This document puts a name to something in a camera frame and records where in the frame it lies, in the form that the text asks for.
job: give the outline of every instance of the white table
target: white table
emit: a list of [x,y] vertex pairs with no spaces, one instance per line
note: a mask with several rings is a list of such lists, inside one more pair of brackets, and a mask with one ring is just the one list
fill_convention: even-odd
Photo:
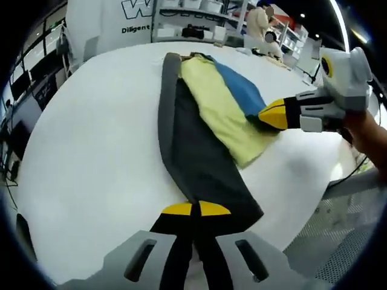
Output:
[[[314,89],[264,59],[203,43],[129,47],[81,66],[36,124],[16,201],[39,264],[56,283],[89,277],[162,209],[185,201],[161,162],[157,112],[163,57],[193,51],[250,79],[266,103]],[[340,141],[289,130],[241,171],[265,213],[252,231],[280,250],[291,243],[325,191]]]

